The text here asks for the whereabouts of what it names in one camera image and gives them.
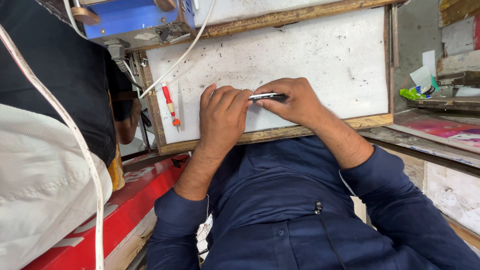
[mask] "finger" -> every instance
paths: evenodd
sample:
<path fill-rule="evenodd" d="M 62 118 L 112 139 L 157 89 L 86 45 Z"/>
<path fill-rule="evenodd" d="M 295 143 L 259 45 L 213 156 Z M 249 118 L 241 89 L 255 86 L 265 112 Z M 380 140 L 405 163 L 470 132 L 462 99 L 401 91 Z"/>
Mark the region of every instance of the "finger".
<path fill-rule="evenodd" d="M 239 116 L 240 128 L 243 131 L 245 131 L 245 121 L 247 121 L 247 110 L 248 110 L 248 107 L 250 107 L 250 105 L 252 105 L 252 104 L 253 104 L 253 100 L 247 100 L 247 103 L 243 107 L 243 110 L 241 111 L 241 114 Z"/>
<path fill-rule="evenodd" d="M 278 94 L 285 94 L 289 96 L 292 87 L 292 79 L 282 78 L 262 85 L 261 87 L 257 88 L 257 90 L 255 90 L 254 94 L 258 95 L 263 93 L 275 92 Z"/>
<path fill-rule="evenodd" d="M 232 112 L 241 112 L 245 108 L 247 102 L 249 101 L 248 98 L 251 95 L 252 91 L 250 89 L 244 89 L 240 91 L 230 102 L 228 110 Z"/>
<path fill-rule="evenodd" d="M 230 107 L 230 104 L 232 104 L 232 101 L 235 99 L 235 97 L 241 92 L 242 91 L 240 89 L 228 90 L 223 94 L 217 106 L 222 110 L 227 110 Z"/>
<path fill-rule="evenodd" d="M 284 118 L 284 116 L 286 116 L 288 113 L 288 106 L 276 100 L 262 99 L 261 101 L 257 101 L 257 105 L 273 112 L 274 114 L 282 118 Z"/>
<path fill-rule="evenodd" d="M 222 86 L 219 89 L 215 90 L 210 97 L 210 102 L 213 106 L 216 106 L 219 101 L 222 99 L 223 94 L 229 90 L 233 90 L 234 88 L 231 86 Z"/>
<path fill-rule="evenodd" d="M 213 91 L 215 91 L 215 89 L 216 89 L 216 84 L 211 84 L 209 87 L 205 89 L 205 91 L 200 96 L 200 107 L 206 107 L 208 105 L 210 96 L 212 95 Z"/>

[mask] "white cable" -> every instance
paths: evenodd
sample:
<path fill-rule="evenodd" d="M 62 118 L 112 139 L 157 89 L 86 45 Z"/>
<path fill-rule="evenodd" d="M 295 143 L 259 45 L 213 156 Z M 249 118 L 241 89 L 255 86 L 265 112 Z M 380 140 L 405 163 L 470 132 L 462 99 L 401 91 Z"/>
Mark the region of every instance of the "white cable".
<path fill-rule="evenodd" d="M 125 66 L 127 67 L 128 73 L 130 73 L 130 77 L 132 78 L 132 80 L 133 80 L 134 82 L 138 83 L 137 80 L 135 79 L 135 77 L 133 76 L 132 70 L 131 70 L 130 67 L 128 66 L 127 62 L 123 61 L 123 63 L 124 63 Z M 141 98 L 141 97 L 140 97 L 140 89 L 139 89 L 138 87 L 136 87 L 135 85 L 133 85 L 133 86 L 137 89 L 138 99 L 140 99 L 140 98 Z"/>
<path fill-rule="evenodd" d="M 77 34 L 79 34 L 81 37 L 87 39 L 87 37 L 82 32 L 80 32 L 80 30 L 77 27 L 77 23 L 75 22 L 75 19 L 73 18 L 72 10 L 70 9 L 70 3 L 68 2 L 68 0 L 63 0 L 63 4 L 65 4 L 65 9 L 67 11 L 68 18 L 70 19 L 70 23 L 72 24 L 72 26 L 75 29 L 75 31 L 77 32 Z"/>
<path fill-rule="evenodd" d="M 152 90 L 153 87 L 155 87 L 165 76 L 167 76 L 167 74 L 170 73 L 170 71 L 172 71 L 180 63 L 180 61 L 183 60 L 183 58 L 190 52 L 190 50 L 192 50 L 192 48 L 195 46 L 195 43 L 197 43 L 198 39 L 202 35 L 202 32 L 204 31 L 205 26 L 207 25 L 208 19 L 210 19 L 210 15 L 212 14 L 214 4 L 215 4 L 215 0 L 212 0 L 212 4 L 210 5 L 210 10 L 208 11 L 208 14 L 207 14 L 207 18 L 205 18 L 205 22 L 202 25 L 202 28 L 200 28 L 200 30 L 198 31 L 197 37 L 195 38 L 195 40 L 193 40 L 192 44 L 190 45 L 190 47 L 188 47 L 187 51 L 180 57 L 180 59 L 178 59 L 178 61 L 175 62 L 175 64 L 173 64 L 165 73 L 163 73 L 163 75 L 161 75 L 160 78 L 158 78 L 149 88 L 147 88 L 147 90 L 145 90 L 145 92 L 140 96 L 140 98 L 143 98 L 148 92 L 150 92 L 150 90 Z"/>
<path fill-rule="evenodd" d="M 87 162 L 90 173 L 92 174 L 93 182 L 95 183 L 96 189 L 96 228 L 95 228 L 95 251 L 96 251 L 96 270 L 104 269 L 104 258 L 103 258 L 103 188 L 100 181 L 100 176 L 96 170 L 95 164 L 93 162 L 92 154 L 88 149 L 88 145 L 85 142 L 82 133 L 78 129 L 78 126 L 75 124 L 73 119 L 70 117 L 65 108 L 60 104 L 60 102 L 52 95 L 52 93 L 43 85 L 42 82 L 35 76 L 33 71 L 28 66 L 27 62 L 20 54 L 19 50 L 13 43 L 10 36 L 5 31 L 2 25 L 0 25 L 0 38 L 3 41 L 3 44 L 7 47 L 9 53 L 12 55 L 15 62 L 20 67 L 25 77 L 35 86 L 35 88 L 47 99 L 47 101 L 52 105 L 52 107 L 57 111 L 60 117 L 65 121 L 67 126 L 72 130 L 73 136 L 78 142 L 80 149 L 84 155 L 85 161 Z"/>

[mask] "black cloth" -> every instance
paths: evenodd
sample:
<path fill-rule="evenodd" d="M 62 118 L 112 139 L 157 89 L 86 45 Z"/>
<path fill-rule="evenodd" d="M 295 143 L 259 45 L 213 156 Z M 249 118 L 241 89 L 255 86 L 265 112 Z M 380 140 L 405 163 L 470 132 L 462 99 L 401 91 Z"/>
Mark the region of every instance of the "black cloth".
<path fill-rule="evenodd" d="M 0 0 L 0 24 L 39 80 L 65 107 L 92 153 L 108 167 L 116 138 L 110 110 L 111 92 L 132 89 L 108 51 L 80 37 L 68 24 L 34 0 Z M 47 100 L 25 78 L 0 45 L 0 103 L 40 113 L 63 123 Z M 129 117 L 132 101 L 112 104 L 117 121 Z"/>

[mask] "red screwdriver handle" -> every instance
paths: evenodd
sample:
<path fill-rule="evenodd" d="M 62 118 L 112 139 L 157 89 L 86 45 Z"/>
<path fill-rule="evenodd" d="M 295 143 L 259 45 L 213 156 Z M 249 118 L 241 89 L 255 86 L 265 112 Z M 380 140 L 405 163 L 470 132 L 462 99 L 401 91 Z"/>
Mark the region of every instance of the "red screwdriver handle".
<path fill-rule="evenodd" d="M 173 109 L 173 102 L 172 100 L 170 99 L 170 93 L 168 91 L 168 87 L 167 87 L 167 82 L 166 81 L 163 81 L 162 82 L 162 91 L 163 91 L 163 95 L 165 96 L 165 99 L 167 100 L 167 107 L 168 107 L 168 110 L 170 111 L 170 114 L 175 117 L 175 110 Z"/>

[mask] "white striped cloth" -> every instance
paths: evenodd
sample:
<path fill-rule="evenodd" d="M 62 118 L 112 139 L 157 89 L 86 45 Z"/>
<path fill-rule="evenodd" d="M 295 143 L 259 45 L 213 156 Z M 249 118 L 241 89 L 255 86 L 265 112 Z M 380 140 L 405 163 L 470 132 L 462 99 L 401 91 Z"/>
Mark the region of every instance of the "white striped cloth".
<path fill-rule="evenodd" d="M 112 182 L 92 156 L 107 201 Z M 1 268 L 22 268 L 95 213 L 94 182 L 71 130 L 0 104 Z"/>

